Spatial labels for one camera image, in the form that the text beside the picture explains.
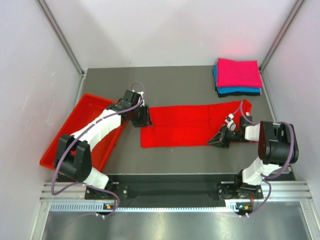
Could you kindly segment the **red t-shirt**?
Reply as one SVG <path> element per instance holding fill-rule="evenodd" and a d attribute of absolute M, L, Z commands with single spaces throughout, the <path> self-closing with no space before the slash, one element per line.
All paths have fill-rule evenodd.
<path fill-rule="evenodd" d="M 245 113 L 252 110 L 248 100 L 205 105 L 158 106 L 150 108 L 153 126 L 140 130 L 142 148 L 206 146 L 225 124 L 229 114 L 240 122 L 240 104 Z"/>

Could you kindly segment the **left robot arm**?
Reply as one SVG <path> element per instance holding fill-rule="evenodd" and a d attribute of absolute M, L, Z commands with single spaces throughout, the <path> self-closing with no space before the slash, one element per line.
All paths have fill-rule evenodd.
<path fill-rule="evenodd" d="M 109 104 L 85 127 L 71 134 L 63 134 L 58 140 L 54 176 L 65 175 L 76 183 L 95 189 L 102 198 L 109 198 L 114 187 L 109 183 L 109 177 L 93 166 L 92 150 L 103 138 L 127 122 L 136 128 L 153 125 L 145 96 L 144 91 L 126 90 L 122 98 Z"/>

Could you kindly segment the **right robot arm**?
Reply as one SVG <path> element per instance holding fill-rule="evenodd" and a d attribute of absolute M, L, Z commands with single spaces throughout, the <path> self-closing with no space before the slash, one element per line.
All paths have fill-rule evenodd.
<path fill-rule="evenodd" d="M 257 158 L 252 164 L 241 170 L 233 183 L 219 183 L 218 197 L 230 199 L 262 199 L 262 183 L 271 179 L 271 174 L 281 175 L 290 165 L 297 162 L 299 148 L 293 125 L 261 121 L 252 123 L 251 116 L 241 116 L 239 124 L 229 115 L 217 134 L 207 144 L 228 148 L 231 143 L 256 142 Z"/>

